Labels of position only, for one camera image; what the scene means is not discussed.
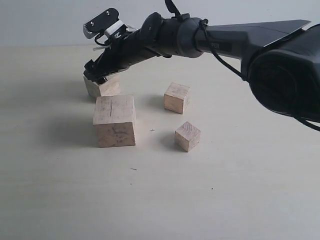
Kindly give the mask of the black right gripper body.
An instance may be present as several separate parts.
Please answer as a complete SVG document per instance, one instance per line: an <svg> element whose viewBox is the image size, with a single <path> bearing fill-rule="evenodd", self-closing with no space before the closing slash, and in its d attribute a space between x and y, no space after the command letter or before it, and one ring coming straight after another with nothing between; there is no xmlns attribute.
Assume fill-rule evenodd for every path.
<svg viewBox="0 0 320 240"><path fill-rule="evenodd" d="M110 42L110 47L94 61L94 75L111 75L128 69L132 65L158 57L159 54L149 48L156 43L159 27L141 27L135 32L123 34Z"/></svg>

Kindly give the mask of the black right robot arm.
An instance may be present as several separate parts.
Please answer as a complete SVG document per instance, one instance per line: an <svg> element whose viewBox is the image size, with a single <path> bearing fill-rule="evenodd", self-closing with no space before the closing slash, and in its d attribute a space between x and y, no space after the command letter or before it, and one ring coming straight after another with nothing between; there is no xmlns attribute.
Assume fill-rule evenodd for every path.
<svg viewBox="0 0 320 240"><path fill-rule="evenodd" d="M233 72L247 82L268 110L310 126L320 121L320 26L308 20L209 25L207 19L154 12L129 30L110 8L83 26L102 54L85 64L84 75L102 84L109 75L154 57L198 58L209 53L220 62L238 59Z"/></svg>

